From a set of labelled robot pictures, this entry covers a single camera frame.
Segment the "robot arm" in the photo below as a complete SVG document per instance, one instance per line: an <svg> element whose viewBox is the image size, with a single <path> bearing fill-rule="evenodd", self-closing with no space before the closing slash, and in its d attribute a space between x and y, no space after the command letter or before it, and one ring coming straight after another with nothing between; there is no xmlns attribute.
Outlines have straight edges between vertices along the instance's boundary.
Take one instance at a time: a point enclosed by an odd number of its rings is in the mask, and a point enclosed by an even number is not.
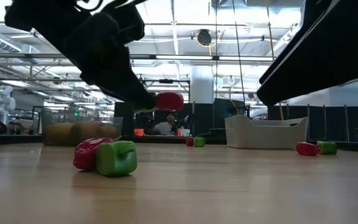
<svg viewBox="0 0 358 224"><path fill-rule="evenodd" d="M156 99L138 80L125 44L144 36L144 22L136 4L146 0L115 0L100 12L76 4L77 0L14 0L6 8L9 27L41 33L81 70L80 78L100 87L104 94L152 109Z"/></svg>

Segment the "white robot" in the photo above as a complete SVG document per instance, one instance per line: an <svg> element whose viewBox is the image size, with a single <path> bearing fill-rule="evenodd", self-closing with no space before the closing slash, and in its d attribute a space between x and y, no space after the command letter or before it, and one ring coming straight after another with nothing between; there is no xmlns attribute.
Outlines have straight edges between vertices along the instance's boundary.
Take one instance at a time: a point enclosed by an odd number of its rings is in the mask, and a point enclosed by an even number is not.
<svg viewBox="0 0 358 224"><path fill-rule="evenodd" d="M13 88L11 86L0 86L0 121L7 123L10 111L16 107L16 100L11 97Z"/></svg>

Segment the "white basket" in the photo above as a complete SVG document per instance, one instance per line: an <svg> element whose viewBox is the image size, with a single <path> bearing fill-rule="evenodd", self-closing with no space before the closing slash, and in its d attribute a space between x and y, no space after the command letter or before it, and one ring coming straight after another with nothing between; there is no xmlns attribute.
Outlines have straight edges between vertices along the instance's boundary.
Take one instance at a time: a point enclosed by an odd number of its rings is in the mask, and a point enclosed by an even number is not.
<svg viewBox="0 0 358 224"><path fill-rule="evenodd" d="M308 118L253 121L236 115L225 119L227 146L239 149L294 149L306 141Z"/></svg>

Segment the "person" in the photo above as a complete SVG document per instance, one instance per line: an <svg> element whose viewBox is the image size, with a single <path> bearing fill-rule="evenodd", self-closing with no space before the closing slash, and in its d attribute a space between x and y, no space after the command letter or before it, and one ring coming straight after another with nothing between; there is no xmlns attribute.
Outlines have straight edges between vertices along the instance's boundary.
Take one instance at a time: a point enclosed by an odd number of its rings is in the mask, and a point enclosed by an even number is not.
<svg viewBox="0 0 358 224"><path fill-rule="evenodd" d="M153 133L159 135L166 135L166 136L174 136L176 135L174 130L172 129L173 125L175 124L175 120L177 119L177 115L175 112L169 112L167 116L167 121L161 122L154 126Z"/></svg>

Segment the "wooden table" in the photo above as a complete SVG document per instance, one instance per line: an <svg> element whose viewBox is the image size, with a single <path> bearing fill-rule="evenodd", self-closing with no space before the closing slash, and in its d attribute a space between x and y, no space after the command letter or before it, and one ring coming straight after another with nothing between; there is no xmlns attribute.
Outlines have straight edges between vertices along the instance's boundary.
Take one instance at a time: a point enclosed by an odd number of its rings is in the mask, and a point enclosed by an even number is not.
<svg viewBox="0 0 358 224"><path fill-rule="evenodd" d="M0 146L0 223L358 223L358 152L138 144L139 168L78 172L73 149Z"/></svg>

